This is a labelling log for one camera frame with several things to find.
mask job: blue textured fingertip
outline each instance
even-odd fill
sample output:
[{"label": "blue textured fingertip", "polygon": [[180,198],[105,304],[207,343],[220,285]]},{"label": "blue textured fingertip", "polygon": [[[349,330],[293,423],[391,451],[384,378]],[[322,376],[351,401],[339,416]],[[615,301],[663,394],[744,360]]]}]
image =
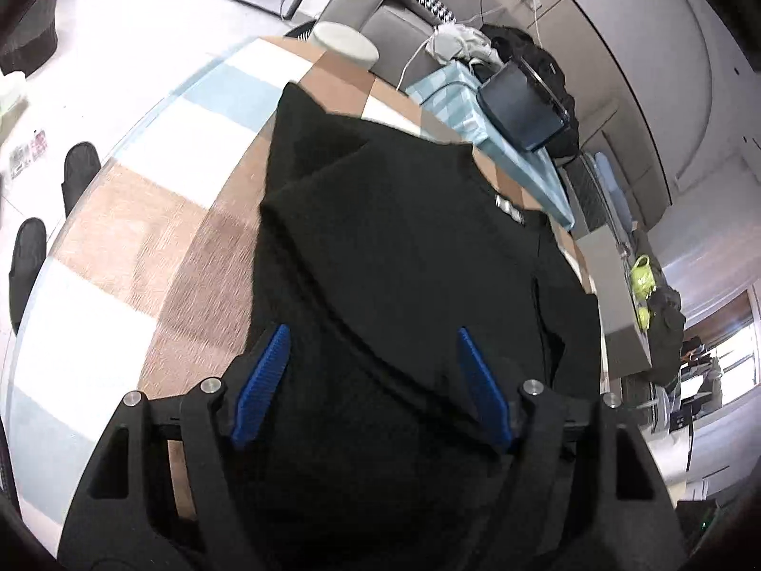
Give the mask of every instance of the blue textured fingertip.
[{"label": "blue textured fingertip", "polygon": [[498,450],[507,451],[513,441],[510,406],[465,328],[458,330],[458,362],[489,441]]},{"label": "blue textured fingertip", "polygon": [[244,448],[259,433],[290,355],[291,331],[286,325],[281,324],[256,363],[241,395],[238,396],[235,427],[230,436],[236,450]]}]

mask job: blue plaid box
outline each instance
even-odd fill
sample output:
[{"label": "blue plaid box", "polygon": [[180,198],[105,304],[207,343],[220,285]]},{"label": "blue plaid box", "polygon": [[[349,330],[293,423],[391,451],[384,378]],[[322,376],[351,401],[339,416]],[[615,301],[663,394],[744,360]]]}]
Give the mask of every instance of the blue plaid box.
[{"label": "blue plaid box", "polygon": [[491,158],[507,175],[530,192],[544,211],[566,230],[573,213],[547,151],[520,152],[492,125],[478,106],[481,83],[460,62],[431,73],[406,89],[407,95],[449,128]]}]

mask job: floor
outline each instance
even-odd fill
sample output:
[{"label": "floor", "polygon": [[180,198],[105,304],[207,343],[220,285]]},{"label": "floor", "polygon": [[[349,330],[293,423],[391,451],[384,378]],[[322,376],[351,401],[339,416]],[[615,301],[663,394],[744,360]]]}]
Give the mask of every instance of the floor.
[{"label": "floor", "polygon": [[[63,225],[67,150],[89,140],[101,163],[158,101],[189,75],[249,36],[281,36],[288,24],[233,0],[58,0],[55,55],[28,79],[29,106],[0,154],[42,128],[47,152],[0,200],[0,273],[10,269],[19,225],[41,218],[48,248]],[[7,169],[7,159],[0,164]],[[0,363],[14,349],[8,282],[0,278]]]}]

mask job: black slipper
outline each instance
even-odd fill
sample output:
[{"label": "black slipper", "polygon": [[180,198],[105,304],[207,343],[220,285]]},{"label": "black slipper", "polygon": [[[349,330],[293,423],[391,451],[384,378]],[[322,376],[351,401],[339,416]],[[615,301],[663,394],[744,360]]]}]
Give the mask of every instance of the black slipper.
[{"label": "black slipper", "polygon": [[100,171],[100,159],[95,146],[89,141],[81,141],[66,153],[63,162],[63,209],[66,216],[71,214],[82,193]]},{"label": "black slipper", "polygon": [[13,260],[10,262],[9,307],[10,325],[18,334],[24,309],[27,308],[29,295],[43,267],[47,255],[47,234],[45,224],[37,217],[24,221],[18,228],[16,244],[13,247]]}]

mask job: metal screw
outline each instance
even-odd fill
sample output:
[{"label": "metal screw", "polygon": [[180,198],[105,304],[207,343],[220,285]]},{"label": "metal screw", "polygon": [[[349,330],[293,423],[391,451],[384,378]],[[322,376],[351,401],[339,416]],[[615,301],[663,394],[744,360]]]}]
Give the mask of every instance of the metal screw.
[{"label": "metal screw", "polygon": [[137,406],[140,403],[140,400],[142,400],[140,391],[129,391],[122,399],[124,405],[129,406],[130,408],[132,406]]},{"label": "metal screw", "polygon": [[617,408],[621,405],[621,398],[615,393],[605,393],[603,395],[603,403],[609,408]]},{"label": "metal screw", "polygon": [[216,393],[221,388],[222,380],[218,377],[207,377],[207,379],[201,383],[201,391],[209,395]]},{"label": "metal screw", "polygon": [[526,380],[524,382],[524,391],[526,391],[529,395],[541,395],[544,391],[544,384],[538,380]]}]

